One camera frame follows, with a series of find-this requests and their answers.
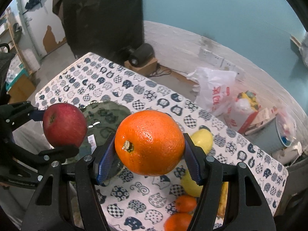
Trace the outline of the large orange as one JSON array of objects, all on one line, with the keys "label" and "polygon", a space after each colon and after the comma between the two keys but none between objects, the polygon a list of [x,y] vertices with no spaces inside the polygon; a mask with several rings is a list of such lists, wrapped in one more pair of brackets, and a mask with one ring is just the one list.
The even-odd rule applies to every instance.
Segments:
[{"label": "large orange", "polygon": [[143,110],[126,117],[117,128],[114,145],[124,166],[143,176],[171,172],[185,150],[178,124],[157,110]]}]

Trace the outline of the spotted banana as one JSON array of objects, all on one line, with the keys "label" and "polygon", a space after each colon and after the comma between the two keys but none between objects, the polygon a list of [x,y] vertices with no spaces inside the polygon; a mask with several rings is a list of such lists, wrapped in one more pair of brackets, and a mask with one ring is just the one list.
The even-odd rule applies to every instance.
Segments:
[{"label": "spotted banana", "polygon": [[223,182],[221,187],[221,193],[220,193],[220,200],[219,200],[219,207],[217,216],[220,218],[224,218],[226,207],[227,207],[227,198],[228,198],[228,188],[229,183]]}]

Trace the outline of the large red apple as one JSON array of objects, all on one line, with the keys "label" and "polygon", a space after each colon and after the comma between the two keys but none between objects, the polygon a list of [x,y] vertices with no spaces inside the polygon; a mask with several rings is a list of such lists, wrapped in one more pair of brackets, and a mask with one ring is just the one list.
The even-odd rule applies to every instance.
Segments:
[{"label": "large red apple", "polygon": [[43,132],[54,148],[79,148],[87,134],[87,121],[78,107],[69,103],[57,103],[44,112]]}]

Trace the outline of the yellow pear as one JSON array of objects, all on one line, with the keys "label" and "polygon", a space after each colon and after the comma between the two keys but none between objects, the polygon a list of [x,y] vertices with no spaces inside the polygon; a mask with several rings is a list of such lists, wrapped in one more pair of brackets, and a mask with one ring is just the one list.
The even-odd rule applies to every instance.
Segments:
[{"label": "yellow pear", "polygon": [[199,146],[203,149],[206,155],[208,155],[213,147],[213,135],[212,133],[202,128],[191,135],[191,140],[195,146]]}]

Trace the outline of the green pear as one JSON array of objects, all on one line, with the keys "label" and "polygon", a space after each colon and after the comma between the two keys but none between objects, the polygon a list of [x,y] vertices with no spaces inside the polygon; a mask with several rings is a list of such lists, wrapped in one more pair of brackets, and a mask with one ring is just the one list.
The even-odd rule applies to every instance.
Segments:
[{"label": "green pear", "polygon": [[184,176],[181,178],[181,186],[188,195],[195,198],[200,197],[203,189],[202,186],[199,186],[192,180],[188,170],[185,171]]}]

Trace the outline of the green glass leaf plate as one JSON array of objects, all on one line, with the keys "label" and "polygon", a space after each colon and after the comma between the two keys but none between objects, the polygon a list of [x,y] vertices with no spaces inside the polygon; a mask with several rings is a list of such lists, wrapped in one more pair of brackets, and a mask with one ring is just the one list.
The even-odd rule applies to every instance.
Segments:
[{"label": "green glass leaf plate", "polygon": [[92,102],[80,108],[88,126],[87,135],[75,157],[66,160],[67,163],[77,162],[85,155],[92,154],[96,147],[102,146],[110,134],[114,134],[119,124],[131,111],[112,101]]}]

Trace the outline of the cat pattern tablecloth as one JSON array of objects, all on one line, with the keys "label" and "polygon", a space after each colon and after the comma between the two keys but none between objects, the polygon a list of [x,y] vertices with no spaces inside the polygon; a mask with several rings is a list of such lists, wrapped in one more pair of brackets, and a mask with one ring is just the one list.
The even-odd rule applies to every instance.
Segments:
[{"label": "cat pattern tablecloth", "polygon": [[287,170],[169,88],[88,53],[35,96],[80,149],[85,230],[275,230]]}]

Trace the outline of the orange beside apple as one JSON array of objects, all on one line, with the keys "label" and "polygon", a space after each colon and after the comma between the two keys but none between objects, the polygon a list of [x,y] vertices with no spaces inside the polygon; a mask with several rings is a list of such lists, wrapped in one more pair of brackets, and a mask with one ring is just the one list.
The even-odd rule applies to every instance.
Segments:
[{"label": "orange beside apple", "polygon": [[175,208],[180,213],[189,213],[193,212],[197,206],[196,198],[189,195],[179,196],[175,200]]}]

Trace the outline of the red bag with items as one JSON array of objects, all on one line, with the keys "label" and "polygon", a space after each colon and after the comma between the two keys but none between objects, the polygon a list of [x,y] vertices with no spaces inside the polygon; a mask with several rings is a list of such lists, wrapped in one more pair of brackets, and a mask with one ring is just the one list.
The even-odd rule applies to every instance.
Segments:
[{"label": "red bag with items", "polygon": [[223,117],[231,130],[243,134],[258,115],[259,108],[256,94],[252,91],[245,91],[237,95]]}]

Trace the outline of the white plastic shopping bag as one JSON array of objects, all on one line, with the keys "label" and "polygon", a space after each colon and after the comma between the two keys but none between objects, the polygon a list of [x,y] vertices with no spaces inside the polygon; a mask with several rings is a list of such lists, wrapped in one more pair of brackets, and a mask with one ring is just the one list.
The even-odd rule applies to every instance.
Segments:
[{"label": "white plastic shopping bag", "polygon": [[219,116],[227,111],[232,101],[236,72],[198,67],[186,78],[195,82],[195,104]]}]

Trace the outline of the orange under banana tip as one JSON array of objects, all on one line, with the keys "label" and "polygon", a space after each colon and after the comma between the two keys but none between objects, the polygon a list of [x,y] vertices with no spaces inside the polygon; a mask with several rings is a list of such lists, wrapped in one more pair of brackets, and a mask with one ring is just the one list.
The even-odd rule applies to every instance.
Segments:
[{"label": "orange under banana tip", "polygon": [[176,213],[164,222],[165,231],[187,231],[192,220],[188,213]]}]

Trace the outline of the blue-grey waste bin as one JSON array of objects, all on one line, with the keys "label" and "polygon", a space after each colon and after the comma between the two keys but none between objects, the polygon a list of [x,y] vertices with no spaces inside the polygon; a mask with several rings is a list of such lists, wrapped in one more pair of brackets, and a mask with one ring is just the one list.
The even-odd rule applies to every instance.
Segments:
[{"label": "blue-grey waste bin", "polygon": [[261,130],[246,136],[246,138],[268,154],[288,148],[294,140],[287,134],[285,121],[278,115]]}]

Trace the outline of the white paper box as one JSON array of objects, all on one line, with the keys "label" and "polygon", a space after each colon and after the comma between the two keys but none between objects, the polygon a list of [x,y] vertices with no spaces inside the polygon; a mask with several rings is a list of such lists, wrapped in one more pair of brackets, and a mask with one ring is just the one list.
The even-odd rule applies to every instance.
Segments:
[{"label": "white paper box", "polygon": [[264,107],[262,108],[255,119],[250,124],[250,127],[259,127],[271,120],[273,120],[278,113],[278,108],[276,106],[273,106],[271,108]]}]

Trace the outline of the black speaker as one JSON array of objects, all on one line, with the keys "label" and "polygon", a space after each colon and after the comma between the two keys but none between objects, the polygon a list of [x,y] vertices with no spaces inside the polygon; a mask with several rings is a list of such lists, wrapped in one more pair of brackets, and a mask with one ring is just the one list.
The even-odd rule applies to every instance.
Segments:
[{"label": "black speaker", "polygon": [[153,47],[144,43],[139,48],[132,50],[128,58],[129,63],[134,67],[142,67],[155,55]]}]

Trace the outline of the white wall socket strip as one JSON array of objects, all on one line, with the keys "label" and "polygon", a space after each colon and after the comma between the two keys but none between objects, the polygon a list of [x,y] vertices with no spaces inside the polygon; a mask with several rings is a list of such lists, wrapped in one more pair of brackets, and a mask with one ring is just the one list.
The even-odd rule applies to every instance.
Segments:
[{"label": "white wall socket strip", "polygon": [[205,61],[207,64],[212,65],[213,67],[225,70],[225,71],[234,71],[236,73],[236,78],[238,80],[243,80],[245,72],[242,68],[233,64],[231,61],[221,57],[219,55],[214,54],[213,52],[205,49],[204,47],[200,47],[199,49],[199,58]]}]

